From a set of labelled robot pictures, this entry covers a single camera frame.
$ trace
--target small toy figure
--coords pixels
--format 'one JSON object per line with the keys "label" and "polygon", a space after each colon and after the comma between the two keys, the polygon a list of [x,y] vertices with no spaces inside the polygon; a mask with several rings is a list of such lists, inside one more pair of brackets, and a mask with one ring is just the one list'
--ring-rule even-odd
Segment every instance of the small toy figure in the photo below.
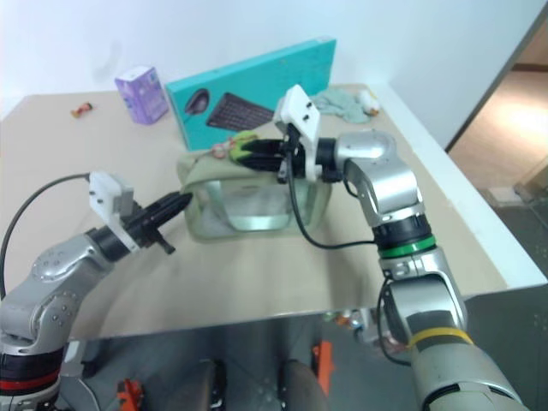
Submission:
{"label": "small toy figure", "polygon": [[78,110],[71,110],[70,114],[72,114],[74,118],[79,118],[86,111],[90,111],[92,109],[93,109],[93,106],[91,105],[91,103],[84,103],[83,105],[78,107]]}

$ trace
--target yellow ring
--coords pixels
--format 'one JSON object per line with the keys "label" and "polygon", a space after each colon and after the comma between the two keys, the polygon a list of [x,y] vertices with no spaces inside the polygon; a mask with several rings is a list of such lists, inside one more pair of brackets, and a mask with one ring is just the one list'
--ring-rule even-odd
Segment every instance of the yellow ring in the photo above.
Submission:
{"label": "yellow ring", "polygon": [[473,344],[472,338],[466,333],[466,331],[459,330],[458,328],[450,327],[438,327],[438,328],[429,328],[428,330],[423,330],[417,332],[409,341],[408,348],[414,347],[416,343],[422,340],[426,340],[430,337],[439,337],[439,336],[454,336],[460,337],[469,344]]}

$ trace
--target orange object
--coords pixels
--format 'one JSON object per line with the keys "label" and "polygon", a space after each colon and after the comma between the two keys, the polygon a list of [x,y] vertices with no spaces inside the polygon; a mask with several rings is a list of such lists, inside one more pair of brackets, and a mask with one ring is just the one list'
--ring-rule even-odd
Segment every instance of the orange object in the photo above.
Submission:
{"label": "orange object", "polygon": [[118,383],[116,396],[120,400],[120,411],[139,411],[143,403],[143,386],[139,381],[124,379]]}
{"label": "orange object", "polygon": [[72,114],[72,116],[74,118],[78,118],[80,117],[82,114],[84,114],[86,111],[90,111],[93,109],[93,106],[91,105],[91,103],[84,103],[83,105],[81,105],[80,107],[78,107],[78,109],[76,110],[71,110],[70,111],[70,114]]}
{"label": "orange object", "polygon": [[337,315],[335,324],[350,327],[350,318],[344,317],[343,315]]}
{"label": "orange object", "polygon": [[316,359],[317,373],[319,385],[325,393],[329,395],[329,378],[331,373],[335,371],[332,357],[333,345],[329,341],[322,341],[319,345],[312,348],[312,352]]}

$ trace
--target orange clip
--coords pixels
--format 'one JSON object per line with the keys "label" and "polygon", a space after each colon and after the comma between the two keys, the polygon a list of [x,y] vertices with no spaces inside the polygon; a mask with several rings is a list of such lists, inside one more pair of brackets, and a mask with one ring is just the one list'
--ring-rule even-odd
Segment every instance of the orange clip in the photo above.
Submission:
{"label": "orange clip", "polygon": [[125,378],[118,383],[116,396],[120,400],[120,411],[139,411],[143,402],[143,387],[139,381]]}
{"label": "orange clip", "polygon": [[332,372],[335,371],[335,364],[332,358],[333,345],[329,341],[322,341],[319,345],[312,348],[312,352],[317,364],[318,383],[322,387],[325,396],[329,395],[329,379]]}

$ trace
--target green cloth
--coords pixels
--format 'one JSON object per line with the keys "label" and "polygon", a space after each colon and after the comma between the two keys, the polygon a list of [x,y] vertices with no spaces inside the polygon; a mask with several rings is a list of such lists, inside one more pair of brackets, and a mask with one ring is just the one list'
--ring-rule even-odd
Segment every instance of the green cloth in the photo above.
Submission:
{"label": "green cloth", "polygon": [[339,88],[328,88],[312,97],[312,101],[322,114],[334,114],[345,122],[369,122],[360,102],[349,92]]}

